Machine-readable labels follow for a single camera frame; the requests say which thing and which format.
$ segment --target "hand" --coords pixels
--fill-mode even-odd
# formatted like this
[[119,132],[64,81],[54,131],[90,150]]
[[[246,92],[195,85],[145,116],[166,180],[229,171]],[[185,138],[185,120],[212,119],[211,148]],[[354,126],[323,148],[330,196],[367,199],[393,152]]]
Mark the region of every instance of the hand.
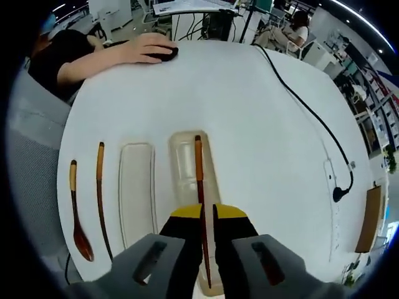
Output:
[[135,64],[143,62],[146,64],[157,64],[160,59],[149,57],[146,54],[171,54],[170,49],[177,45],[170,41],[166,36],[159,33],[145,33],[138,36],[135,40],[130,40],[122,45],[118,45],[122,63]]

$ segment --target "wooden chopstick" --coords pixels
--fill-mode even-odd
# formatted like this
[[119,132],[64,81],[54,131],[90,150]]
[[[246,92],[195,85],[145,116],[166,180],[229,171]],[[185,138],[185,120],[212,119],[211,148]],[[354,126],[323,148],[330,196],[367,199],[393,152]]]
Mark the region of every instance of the wooden chopstick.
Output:
[[205,259],[205,270],[206,270],[206,278],[208,279],[208,286],[211,288],[211,270],[209,266],[209,252],[208,252],[208,240],[206,237],[206,218],[205,218],[205,201],[204,201],[204,172],[202,168],[202,141],[201,136],[195,136],[195,175],[197,180],[197,192],[198,192],[198,202],[202,204],[201,208],[201,238],[202,238],[202,247],[204,251],[204,259]]
[[104,142],[99,144],[99,154],[97,155],[97,170],[96,170],[96,182],[97,182],[97,205],[99,207],[100,225],[102,236],[104,238],[105,246],[108,251],[110,259],[113,260],[110,243],[108,241],[107,230],[105,228],[104,211],[102,205],[102,165],[104,160]]

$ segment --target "woman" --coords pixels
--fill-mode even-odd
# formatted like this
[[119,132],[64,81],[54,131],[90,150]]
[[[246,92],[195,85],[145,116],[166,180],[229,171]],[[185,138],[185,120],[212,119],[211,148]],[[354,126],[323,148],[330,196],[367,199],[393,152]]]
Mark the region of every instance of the woman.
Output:
[[288,50],[295,52],[298,48],[302,47],[309,35],[309,17],[305,11],[297,11],[291,19],[291,23],[280,29],[276,26],[271,26],[266,29],[257,39],[256,43],[262,47],[274,49],[271,40],[274,40],[284,47],[287,46],[288,41],[294,43],[288,46]]
[[176,44],[167,37],[148,33],[135,40],[104,49],[100,40],[75,30],[62,30],[49,40],[55,17],[45,23],[29,66],[29,74],[44,88],[67,101],[83,81],[118,64],[156,64],[160,59],[146,54],[170,54]]

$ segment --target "black cable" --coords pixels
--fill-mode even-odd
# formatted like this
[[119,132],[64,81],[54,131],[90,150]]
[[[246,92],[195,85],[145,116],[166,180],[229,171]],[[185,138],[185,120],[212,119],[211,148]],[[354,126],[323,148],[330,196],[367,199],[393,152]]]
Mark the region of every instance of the black cable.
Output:
[[236,38],[236,29],[237,29],[237,27],[236,27],[236,24],[234,23],[234,18],[233,18],[233,26],[234,26],[234,34],[233,34],[233,39],[232,39],[231,42],[234,42],[234,39]]
[[188,30],[187,30],[187,34],[186,34],[187,39],[188,39],[189,32],[190,32],[191,28],[193,28],[194,22],[195,22],[195,14],[193,14],[193,22],[191,23],[190,28],[188,28]]
[[195,32],[198,32],[198,31],[200,31],[200,30],[202,30],[202,29],[204,29],[204,27],[201,27],[201,28],[199,28],[199,29],[193,31],[192,33],[186,34],[186,35],[183,36],[183,37],[180,37],[179,40],[185,39],[186,37],[191,36],[191,35],[193,35]]
[[313,110],[312,110],[312,109],[311,109],[311,108],[310,108],[310,107],[296,94],[295,91],[293,91],[293,90],[290,88],[290,86],[288,86],[288,85],[285,83],[285,81],[283,81],[283,79],[281,78],[279,72],[278,72],[277,69],[275,68],[275,66],[274,66],[274,64],[273,64],[273,62],[272,62],[272,60],[270,59],[269,54],[267,54],[266,50],[263,49],[263,47],[261,47],[261,46],[258,45],[258,44],[252,44],[252,45],[257,46],[258,48],[260,48],[260,49],[263,51],[264,55],[267,57],[267,60],[269,61],[270,65],[271,65],[271,67],[272,67],[274,73],[276,74],[277,78],[279,79],[280,83],[283,84],[283,86],[284,86],[288,91],[290,91],[291,94],[293,94],[293,95],[298,99],[298,101],[299,101],[303,106],[305,106],[305,108],[308,109],[308,111],[309,111],[314,117],[316,117],[316,119],[323,125],[323,127],[326,129],[326,131],[329,132],[330,136],[331,136],[332,139],[335,141],[335,144],[338,146],[338,149],[339,149],[339,151],[341,152],[341,155],[342,155],[342,157],[344,158],[344,161],[345,161],[345,163],[346,163],[347,166],[348,166],[349,175],[350,175],[350,185],[349,185],[348,189],[342,190],[340,187],[335,187],[335,189],[334,189],[334,191],[333,191],[333,193],[332,193],[333,200],[334,200],[335,202],[339,202],[339,201],[341,200],[341,198],[342,198],[344,195],[346,195],[346,194],[351,190],[351,188],[352,188],[352,186],[353,186],[353,172],[352,172],[352,170],[349,168],[349,161],[348,161],[348,158],[347,158],[347,156],[346,156],[344,150],[342,149],[340,143],[338,142],[338,140],[336,139],[336,137],[334,136],[334,134],[331,132],[330,128],[324,123],[324,121],[323,121],[323,120],[322,120],[322,119],[321,119],[321,118],[320,118],[320,117],[319,117],[319,116],[318,116],[318,115],[317,115],[317,114],[316,114],[316,113],[315,113],[315,112],[314,112],[314,111],[313,111]]
[[194,25],[194,27],[193,27],[193,32],[191,33],[191,40],[193,40],[193,33],[194,33],[194,30],[195,30],[195,27],[197,27],[199,23],[203,22],[209,15],[210,15],[210,14],[205,14],[205,15],[203,16],[203,18],[202,18],[200,21],[198,21],[198,22]]
[[177,27],[179,26],[179,20],[180,20],[180,15],[177,18],[176,30],[175,30],[175,38],[173,40],[176,40],[176,33],[177,33]]
[[66,264],[65,264],[65,271],[64,271],[64,277],[65,277],[65,280],[67,281],[68,285],[70,285],[69,279],[68,279],[68,266],[69,266],[69,260],[70,260],[70,254],[68,254],[67,262],[66,262]]

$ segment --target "wooden spoon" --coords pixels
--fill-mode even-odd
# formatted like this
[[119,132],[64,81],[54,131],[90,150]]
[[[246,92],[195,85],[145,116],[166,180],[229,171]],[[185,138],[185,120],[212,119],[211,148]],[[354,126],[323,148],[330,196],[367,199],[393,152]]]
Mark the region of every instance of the wooden spoon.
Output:
[[92,247],[90,246],[89,240],[87,240],[86,235],[83,232],[82,226],[80,226],[79,216],[77,213],[76,169],[77,169],[76,160],[72,160],[69,169],[69,186],[70,186],[70,195],[72,197],[72,209],[74,210],[74,241],[80,254],[82,254],[83,257],[89,262],[93,262],[94,260],[93,250]]

